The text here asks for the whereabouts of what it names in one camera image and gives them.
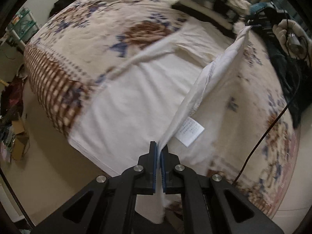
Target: metal bolt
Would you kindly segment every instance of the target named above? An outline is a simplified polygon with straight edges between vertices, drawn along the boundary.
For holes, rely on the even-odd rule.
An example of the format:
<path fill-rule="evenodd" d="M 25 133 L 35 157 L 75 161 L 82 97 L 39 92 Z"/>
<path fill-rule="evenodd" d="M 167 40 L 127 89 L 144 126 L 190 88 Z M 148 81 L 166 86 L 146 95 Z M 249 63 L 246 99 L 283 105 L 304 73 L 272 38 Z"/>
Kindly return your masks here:
<path fill-rule="evenodd" d="M 214 181 L 221 181 L 222 177 L 219 174 L 214 174 L 213 175 L 213 180 Z"/>
<path fill-rule="evenodd" d="M 99 183 L 104 183 L 106 181 L 106 177 L 103 175 L 97 176 L 96 181 Z"/>
<path fill-rule="evenodd" d="M 133 169 L 136 171 L 136 172 L 141 172 L 143 171 L 143 166 L 142 165 L 136 165 L 135 167 L 133 167 Z"/>
<path fill-rule="evenodd" d="M 181 164 L 177 164 L 176 166 L 175 166 L 175 169 L 177 170 L 177 171 L 183 171 L 184 169 L 185 169 L 185 167 L 184 167 L 184 165 L 181 165 Z"/>

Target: floral bedspread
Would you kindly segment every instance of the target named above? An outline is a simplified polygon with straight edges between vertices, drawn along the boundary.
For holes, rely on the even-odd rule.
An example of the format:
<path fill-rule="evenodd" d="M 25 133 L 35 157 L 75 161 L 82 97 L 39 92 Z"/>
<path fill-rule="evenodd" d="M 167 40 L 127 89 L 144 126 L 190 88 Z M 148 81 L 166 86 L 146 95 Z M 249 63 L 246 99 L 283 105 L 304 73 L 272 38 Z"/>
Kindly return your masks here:
<path fill-rule="evenodd" d="M 92 94 L 118 65 L 183 26 L 188 16 L 170 8 L 175 1 L 77 0 L 39 30 L 26 46 L 25 64 L 32 90 L 58 131 L 68 135 Z M 269 127 L 285 100 L 265 46 L 255 34 L 250 36 L 238 78 L 242 88 L 229 99 L 223 131 L 238 128 L 235 117 L 245 112 L 246 129 L 260 138 L 264 131 L 257 127 L 263 117 Z M 298 151 L 291 117 L 285 114 L 238 182 L 249 200 L 270 217 L 287 191 Z M 218 140 L 216 144 L 220 150 L 207 175 L 220 173 L 231 181 L 254 144 L 244 154 L 238 145 L 230 148 Z"/>

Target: bed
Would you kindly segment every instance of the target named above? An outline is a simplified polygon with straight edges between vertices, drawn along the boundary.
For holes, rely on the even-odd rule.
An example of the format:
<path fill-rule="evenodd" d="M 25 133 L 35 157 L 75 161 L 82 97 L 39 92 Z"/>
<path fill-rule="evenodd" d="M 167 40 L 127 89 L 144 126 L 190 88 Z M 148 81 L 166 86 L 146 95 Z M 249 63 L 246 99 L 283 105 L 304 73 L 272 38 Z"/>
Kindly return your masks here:
<path fill-rule="evenodd" d="M 285 106 L 283 92 L 257 34 L 237 24 L 236 40 L 225 37 L 172 9 L 176 1 L 77 0 L 27 44 L 30 85 L 54 127 L 110 176 L 156 141 L 197 173 L 233 181 Z M 205 127 L 190 147 L 174 137 L 188 116 Z M 298 136 L 286 111 L 237 183 L 270 218 L 291 180 Z M 181 205 L 163 198 L 163 206 Z M 142 213 L 158 222 L 155 214 Z"/>

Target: care label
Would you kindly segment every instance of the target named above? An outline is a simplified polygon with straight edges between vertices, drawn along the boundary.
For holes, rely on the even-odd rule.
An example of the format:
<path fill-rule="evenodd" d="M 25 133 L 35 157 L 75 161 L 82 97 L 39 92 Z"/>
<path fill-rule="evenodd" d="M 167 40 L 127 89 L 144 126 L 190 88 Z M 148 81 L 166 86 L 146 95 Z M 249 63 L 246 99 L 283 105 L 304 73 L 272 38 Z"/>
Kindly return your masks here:
<path fill-rule="evenodd" d="M 204 131 L 204 127 L 197 121 L 187 117 L 180 129 L 175 134 L 175 137 L 182 142 L 186 147 L 190 146 L 197 137 Z"/>

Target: floor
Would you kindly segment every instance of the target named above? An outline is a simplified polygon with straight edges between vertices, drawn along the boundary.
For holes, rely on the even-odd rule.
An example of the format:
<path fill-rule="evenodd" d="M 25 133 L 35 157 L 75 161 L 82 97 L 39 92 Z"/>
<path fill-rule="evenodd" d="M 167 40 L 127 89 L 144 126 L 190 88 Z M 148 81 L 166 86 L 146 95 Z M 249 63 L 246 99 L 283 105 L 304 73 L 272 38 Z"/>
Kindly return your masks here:
<path fill-rule="evenodd" d="M 1 162 L 1 169 L 36 225 L 102 171 L 53 128 L 28 83 L 25 114 L 29 150 L 21 161 Z"/>

